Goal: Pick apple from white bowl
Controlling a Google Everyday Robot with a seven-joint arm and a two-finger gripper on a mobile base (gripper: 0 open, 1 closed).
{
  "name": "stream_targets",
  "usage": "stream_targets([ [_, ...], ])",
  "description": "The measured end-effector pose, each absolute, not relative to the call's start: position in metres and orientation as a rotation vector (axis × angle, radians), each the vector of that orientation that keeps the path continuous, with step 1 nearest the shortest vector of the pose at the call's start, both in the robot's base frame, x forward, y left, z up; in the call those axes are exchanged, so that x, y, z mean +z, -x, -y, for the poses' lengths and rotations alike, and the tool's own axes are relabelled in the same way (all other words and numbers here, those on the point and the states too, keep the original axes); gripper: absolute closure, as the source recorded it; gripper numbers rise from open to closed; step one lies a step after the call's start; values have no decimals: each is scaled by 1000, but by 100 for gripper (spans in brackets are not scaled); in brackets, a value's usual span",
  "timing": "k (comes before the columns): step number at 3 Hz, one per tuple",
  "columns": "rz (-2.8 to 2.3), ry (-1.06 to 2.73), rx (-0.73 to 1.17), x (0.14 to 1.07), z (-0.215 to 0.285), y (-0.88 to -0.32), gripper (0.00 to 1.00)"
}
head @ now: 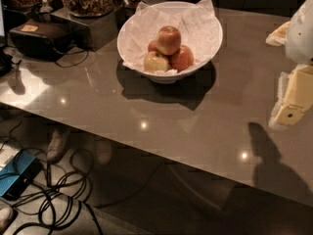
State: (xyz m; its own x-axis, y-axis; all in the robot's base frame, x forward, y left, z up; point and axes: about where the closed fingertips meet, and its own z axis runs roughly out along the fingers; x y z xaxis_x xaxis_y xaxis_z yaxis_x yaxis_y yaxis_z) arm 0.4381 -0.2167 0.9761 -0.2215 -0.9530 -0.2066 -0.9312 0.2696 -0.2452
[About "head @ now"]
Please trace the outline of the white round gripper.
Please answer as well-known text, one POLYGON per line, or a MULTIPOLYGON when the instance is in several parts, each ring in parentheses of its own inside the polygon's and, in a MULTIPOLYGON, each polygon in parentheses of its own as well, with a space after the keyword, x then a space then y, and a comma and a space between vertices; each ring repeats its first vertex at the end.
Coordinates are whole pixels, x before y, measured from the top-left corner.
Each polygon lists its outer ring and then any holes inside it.
POLYGON ((313 106, 313 0, 305 0, 290 22, 271 32, 265 42, 284 46, 286 56, 298 64, 291 73, 282 72, 278 81, 278 100, 269 127, 285 130, 296 125, 313 106))

